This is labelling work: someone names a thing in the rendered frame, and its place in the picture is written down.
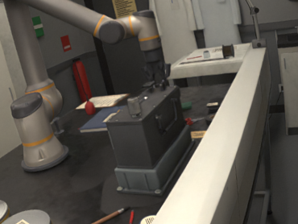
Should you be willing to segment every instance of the red ball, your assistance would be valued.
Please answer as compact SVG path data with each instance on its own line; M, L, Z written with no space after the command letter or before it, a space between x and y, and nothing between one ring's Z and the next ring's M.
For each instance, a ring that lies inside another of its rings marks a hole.
M87 101L86 104L85 104L85 110L86 110L86 113L87 115L92 115L95 113L95 106L92 102L90 101Z

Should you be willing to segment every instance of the black table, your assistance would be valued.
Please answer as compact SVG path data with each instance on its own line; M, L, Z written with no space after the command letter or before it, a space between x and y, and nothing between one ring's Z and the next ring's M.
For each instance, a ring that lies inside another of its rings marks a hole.
M192 109L185 110L184 117L206 116L209 100L224 97L229 87L211 85L180 89L181 102L192 102ZM196 139L196 145L162 197L118 193L114 175L117 163L107 131L82 134L78 130L92 117L84 110L73 110L60 119L60 128L65 132L57 138L68 146L69 157L54 168L37 173L24 172L22 145L0 159L0 200L8 204L12 214L41 209L50 215L53 224L90 224L130 206L135 211L134 223L139 224L145 216L159 211L201 141ZM191 131L206 131L207 128L202 120L194 123ZM106 224L127 224L129 218L128 211Z

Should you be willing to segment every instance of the metal box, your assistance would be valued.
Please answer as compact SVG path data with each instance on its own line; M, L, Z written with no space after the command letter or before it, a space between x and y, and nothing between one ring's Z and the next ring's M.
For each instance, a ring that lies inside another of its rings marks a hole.
M126 106L106 123L119 168L154 168L185 127L178 87L147 89L139 102L139 117Z

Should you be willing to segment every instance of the cabinet door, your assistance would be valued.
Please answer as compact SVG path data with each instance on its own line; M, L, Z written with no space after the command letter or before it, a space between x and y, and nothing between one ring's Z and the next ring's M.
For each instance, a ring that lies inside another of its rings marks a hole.
M0 43L0 158L17 147L21 140L10 112L10 105L15 99L15 91L6 59Z
M298 52L281 54L284 109L288 128L298 128Z

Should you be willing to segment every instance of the red sign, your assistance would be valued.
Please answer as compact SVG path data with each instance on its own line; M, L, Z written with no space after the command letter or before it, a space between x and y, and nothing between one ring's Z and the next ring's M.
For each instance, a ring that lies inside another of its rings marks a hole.
M68 35L61 36L61 42L62 42L62 47L64 52L70 51L72 49L72 46L70 45L70 42L69 42Z

